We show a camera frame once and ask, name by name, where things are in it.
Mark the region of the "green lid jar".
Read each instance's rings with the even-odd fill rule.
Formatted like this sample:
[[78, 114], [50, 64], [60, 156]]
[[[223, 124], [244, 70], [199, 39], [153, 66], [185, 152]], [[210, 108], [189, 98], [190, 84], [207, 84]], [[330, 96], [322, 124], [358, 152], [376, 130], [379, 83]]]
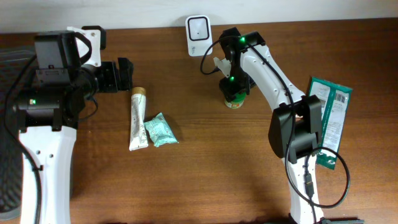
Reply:
[[231, 109], [238, 109], [242, 107], [244, 100], [246, 98], [246, 93], [236, 94], [235, 99], [228, 102], [227, 100], [224, 101], [225, 105]]

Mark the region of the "mint green tissue pack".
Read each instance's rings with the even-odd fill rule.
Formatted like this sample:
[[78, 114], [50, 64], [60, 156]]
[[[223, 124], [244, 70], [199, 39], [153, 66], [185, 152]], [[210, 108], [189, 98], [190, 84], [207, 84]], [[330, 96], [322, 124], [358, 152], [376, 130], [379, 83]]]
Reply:
[[178, 143], [178, 140], [162, 113], [156, 115], [152, 120], [146, 121], [144, 123], [144, 127], [148, 131], [150, 139], [154, 143], [155, 147], [159, 147], [164, 144]]

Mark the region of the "white tube brown cap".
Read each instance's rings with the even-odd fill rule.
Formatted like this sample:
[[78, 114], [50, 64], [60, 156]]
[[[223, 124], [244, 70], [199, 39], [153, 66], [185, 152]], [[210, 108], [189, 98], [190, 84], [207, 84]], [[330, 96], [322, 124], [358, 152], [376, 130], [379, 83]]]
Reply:
[[148, 146], [144, 117], [146, 112], [146, 89], [135, 87], [131, 96], [131, 135], [129, 150], [135, 151]]

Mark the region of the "green 3M wipes package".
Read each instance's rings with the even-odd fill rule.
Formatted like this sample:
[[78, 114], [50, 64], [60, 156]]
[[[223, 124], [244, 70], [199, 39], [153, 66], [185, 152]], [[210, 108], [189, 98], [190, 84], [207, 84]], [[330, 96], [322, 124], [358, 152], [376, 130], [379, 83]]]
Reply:
[[343, 128], [353, 89], [333, 82], [312, 77], [309, 95], [315, 95], [321, 102], [322, 140], [321, 147], [336, 153], [340, 149]]

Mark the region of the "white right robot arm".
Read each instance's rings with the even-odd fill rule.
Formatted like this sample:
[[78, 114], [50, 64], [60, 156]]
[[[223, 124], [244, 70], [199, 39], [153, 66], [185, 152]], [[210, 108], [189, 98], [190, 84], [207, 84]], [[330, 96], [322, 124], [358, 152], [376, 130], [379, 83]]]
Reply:
[[284, 75], [258, 32], [242, 35], [230, 28], [222, 32], [218, 43], [225, 58], [214, 62], [224, 74], [219, 88], [225, 100], [231, 103], [257, 86], [272, 110], [268, 138], [284, 163], [291, 221], [320, 223], [323, 211], [315, 180], [315, 153], [322, 135], [320, 100], [307, 96]]

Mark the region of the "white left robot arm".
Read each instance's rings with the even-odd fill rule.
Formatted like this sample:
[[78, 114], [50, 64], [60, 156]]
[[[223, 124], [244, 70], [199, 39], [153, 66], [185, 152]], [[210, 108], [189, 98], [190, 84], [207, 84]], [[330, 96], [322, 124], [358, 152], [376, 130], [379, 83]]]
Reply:
[[21, 223], [70, 223], [71, 169], [80, 113], [97, 93], [132, 89], [133, 63], [104, 62], [106, 31], [68, 27], [34, 39], [37, 87], [23, 88], [12, 139], [23, 158]]

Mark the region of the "white barcode scanner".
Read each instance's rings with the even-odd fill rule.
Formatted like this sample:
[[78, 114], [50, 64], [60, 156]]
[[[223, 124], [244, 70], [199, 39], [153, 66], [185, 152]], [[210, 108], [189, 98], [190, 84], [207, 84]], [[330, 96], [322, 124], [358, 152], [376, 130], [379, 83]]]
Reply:
[[213, 43], [210, 19], [204, 15], [189, 16], [185, 20], [188, 54], [191, 57], [204, 56]]

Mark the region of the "grey plastic basket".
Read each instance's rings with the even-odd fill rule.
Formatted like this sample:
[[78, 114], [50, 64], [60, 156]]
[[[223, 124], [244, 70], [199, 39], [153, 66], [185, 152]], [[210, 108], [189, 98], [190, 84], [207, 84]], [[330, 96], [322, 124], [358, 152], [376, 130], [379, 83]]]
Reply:
[[32, 46], [1, 49], [1, 221], [12, 220], [21, 214], [23, 161], [18, 146], [4, 128], [16, 133], [16, 118], [12, 111], [5, 115], [6, 93], [23, 67], [35, 54]]

